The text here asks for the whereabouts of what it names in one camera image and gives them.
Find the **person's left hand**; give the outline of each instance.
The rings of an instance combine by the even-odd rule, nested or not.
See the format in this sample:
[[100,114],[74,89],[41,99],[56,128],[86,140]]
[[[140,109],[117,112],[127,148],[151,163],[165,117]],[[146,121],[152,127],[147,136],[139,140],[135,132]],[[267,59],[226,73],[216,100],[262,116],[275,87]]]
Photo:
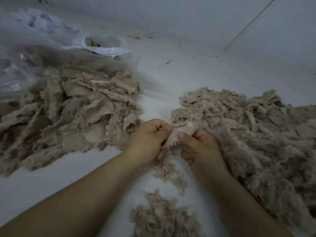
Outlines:
[[125,152],[130,158],[140,164],[149,166],[157,157],[160,159],[167,149],[161,149],[161,144],[170,135],[172,126],[161,119],[152,119],[140,125]]

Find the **person's right hand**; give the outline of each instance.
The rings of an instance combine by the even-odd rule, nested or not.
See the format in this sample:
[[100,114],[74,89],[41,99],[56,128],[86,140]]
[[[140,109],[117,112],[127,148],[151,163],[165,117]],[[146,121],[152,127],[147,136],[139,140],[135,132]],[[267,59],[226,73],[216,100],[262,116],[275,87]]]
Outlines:
[[178,137],[182,143],[181,157],[202,184],[212,188],[231,177],[218,142],[213,136],[198,129],[193,136],[180,131]]

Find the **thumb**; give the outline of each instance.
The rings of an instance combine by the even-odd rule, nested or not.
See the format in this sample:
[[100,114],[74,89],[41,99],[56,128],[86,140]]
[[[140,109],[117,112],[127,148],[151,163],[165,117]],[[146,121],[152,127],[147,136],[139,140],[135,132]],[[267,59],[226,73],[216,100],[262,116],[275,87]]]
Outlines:
[[193,151],[197,152],[199,150],[201,143],[191,135],[188,135],[183,131],[179,131],[178,138],[180,139],[182,144],[187,145]]
[[158,136],[160,143],[162,143],[172,132],[172,126],[167,125],[164,128],[161,128],[159,131],[156,132],[156,136]]

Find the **hand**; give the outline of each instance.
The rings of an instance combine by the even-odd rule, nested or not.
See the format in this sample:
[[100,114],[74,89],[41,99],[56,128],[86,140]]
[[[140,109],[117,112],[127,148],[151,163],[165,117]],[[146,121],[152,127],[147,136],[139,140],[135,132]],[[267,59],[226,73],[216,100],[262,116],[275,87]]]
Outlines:
[[172,126],[161,119],[146,121],[140,125],[124,152],[135,157],[140,166],[149,166],[155,157],[160,159],[168,150],[161,149],[161,143],[171,131]]
[[181,157],[202,184],[212,187],[230,176],[221,149],[213,136],[199,129],[193,136],[180,131],[178,137],[182,143]]

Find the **fingernail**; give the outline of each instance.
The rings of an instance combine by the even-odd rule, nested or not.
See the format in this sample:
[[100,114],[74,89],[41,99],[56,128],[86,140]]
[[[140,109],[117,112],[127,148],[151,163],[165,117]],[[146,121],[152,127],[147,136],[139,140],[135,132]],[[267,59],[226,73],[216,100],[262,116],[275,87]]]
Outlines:
[[184,132],[183,132],[183,131],[179,131],[179,132],[178,132],[178,136],[179,136],[180,138],[183,138],[183,137],[184,137]]

